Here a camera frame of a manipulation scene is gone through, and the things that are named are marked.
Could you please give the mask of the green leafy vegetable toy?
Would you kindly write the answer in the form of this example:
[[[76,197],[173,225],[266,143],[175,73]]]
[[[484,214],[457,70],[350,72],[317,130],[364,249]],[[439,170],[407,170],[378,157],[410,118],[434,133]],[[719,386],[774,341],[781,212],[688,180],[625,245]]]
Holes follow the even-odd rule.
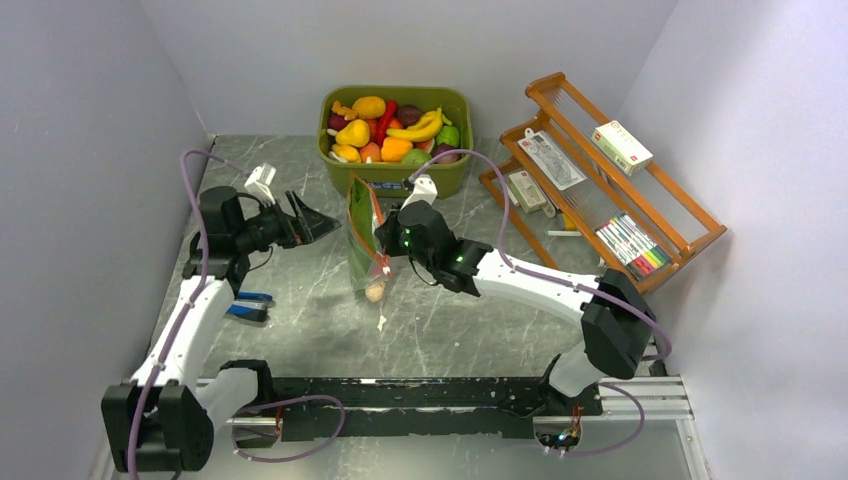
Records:
[[[366,182],[354,178],[348,190],[348,266],[351,285],[362,291],[380,272],[376,260],[376,243],[373,232],[375,203]]]

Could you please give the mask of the clear zip top bag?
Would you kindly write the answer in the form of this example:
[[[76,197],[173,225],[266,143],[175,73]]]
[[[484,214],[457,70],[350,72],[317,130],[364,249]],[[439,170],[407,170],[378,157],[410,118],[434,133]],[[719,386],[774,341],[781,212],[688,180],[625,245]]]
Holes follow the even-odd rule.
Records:
[[[384,218],[371,186],[357,176],[347,191],[346,239],[349,279],[353,291],[371,303],[381,302],[391,278],[389,257],[382,251],[376,229]]]

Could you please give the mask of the white garlic toy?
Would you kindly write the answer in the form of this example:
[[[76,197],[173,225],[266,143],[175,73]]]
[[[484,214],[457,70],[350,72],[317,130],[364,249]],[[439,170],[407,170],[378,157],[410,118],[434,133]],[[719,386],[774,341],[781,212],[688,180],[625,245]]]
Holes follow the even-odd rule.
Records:
[[[380,302],[386,291],[386,283],[383,281],[373,282],[364,289],[365,298],[371,303]]]

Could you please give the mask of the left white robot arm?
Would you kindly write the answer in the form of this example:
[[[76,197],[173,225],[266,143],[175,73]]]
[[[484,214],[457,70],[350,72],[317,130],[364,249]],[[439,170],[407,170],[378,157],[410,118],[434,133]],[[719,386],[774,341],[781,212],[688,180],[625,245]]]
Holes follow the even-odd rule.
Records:
[[[216,432],[240,410],[261,416],[278,398],[264,360],[230,360],[214,379],[198,383],[214,337],[251,270],[250,256],[274,246],[312,244],[340,228],[339,220],[308,207],[294,192],[284,211],[260,204],[251,218],[244,192],[207,189],[193,201],[199,231],[190,244],[177,304],[143,364],[107,388],[101,412],[115,467],[142,472],[199,471]]]

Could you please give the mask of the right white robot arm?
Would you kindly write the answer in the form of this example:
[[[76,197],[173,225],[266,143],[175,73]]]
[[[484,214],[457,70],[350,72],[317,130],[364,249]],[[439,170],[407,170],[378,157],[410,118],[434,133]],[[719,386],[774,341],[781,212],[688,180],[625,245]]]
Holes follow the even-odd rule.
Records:
[[[572,274],[518,260],[487,243],[456,236],[424,201],[393,209],[375,235],[383,253],[422,267],[434,286],[514,301],[580,329],[581,340],[555,358],[539,389],[548,412],[565,413],[578,394],[603,378],[635,377],[656,318],[625,273]]]

